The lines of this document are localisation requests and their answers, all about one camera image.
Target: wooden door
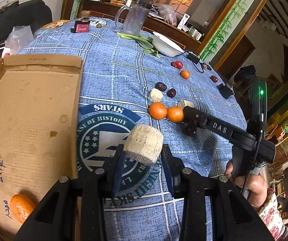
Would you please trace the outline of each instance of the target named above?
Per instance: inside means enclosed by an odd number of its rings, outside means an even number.
[[[217,70],[217,73],[221,76],[223,81],[227,82],[234,75],[239,67],[241,67],[246,59],[251,55],[254,49],[254,45],[244,35],[235,49]]]

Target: cardboard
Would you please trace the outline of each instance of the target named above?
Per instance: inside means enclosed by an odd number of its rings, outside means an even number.
[[[61,176],[77,177],[81,75],[77,56],[0,60],[0,240],[12,240],[22,225],[7,211],[13,195],[25,194],[37,205]]]

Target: bottle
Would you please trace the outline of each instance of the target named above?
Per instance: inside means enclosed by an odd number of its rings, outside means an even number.
[[[77,18],[75,20],[74,27],[71,28],[72,33],[84,33],[88,32],[89,29],[89,20],[90,11],[81,11],[80,12],[80,18]]]
[[[127,7],[130,7],[131,4],[132,4],[132,0],[127,0],[127,2],[126,2],[126,6],[127,6]]]
[[[139,2],[140,2],[140,1],[141,1],[141,0],[137,0],[135,4],[136,4],[136,5],[139,5]]]

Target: white bowl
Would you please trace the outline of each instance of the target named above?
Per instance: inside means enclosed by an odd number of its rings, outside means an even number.
[[[159,52],[169,57],[175,57],[176,55],[184,53],[181,47],[166,36],[157,32],[153,32],[153,34],[153,45]]]

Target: glass mug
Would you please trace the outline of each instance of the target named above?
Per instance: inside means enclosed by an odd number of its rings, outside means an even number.
[[[126,16],[124,26],[120,25],[118,19],[123,10],[130,10]],[[133,5],[132,7],[122,6],[115,16],[116,29],[123,29],[122,33],[139,36],[139,32],[148,16],[149,9],[140,5]]]

